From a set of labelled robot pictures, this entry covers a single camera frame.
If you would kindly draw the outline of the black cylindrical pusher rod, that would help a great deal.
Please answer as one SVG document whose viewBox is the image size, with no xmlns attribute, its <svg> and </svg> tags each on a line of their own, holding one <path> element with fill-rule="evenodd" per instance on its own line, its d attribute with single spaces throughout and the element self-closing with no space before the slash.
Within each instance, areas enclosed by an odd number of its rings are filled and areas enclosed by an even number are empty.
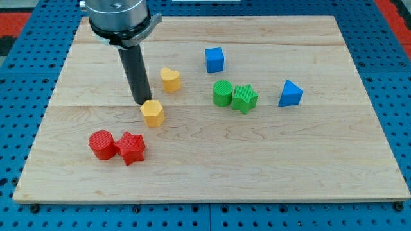
<svg viewBox="0 0 411 231">
<path fill-rule="evenodd" d="M 152 99 L 146 67 L 140 45 L 118 50 L 134 101 L 138 105 Z"/>
</svg>

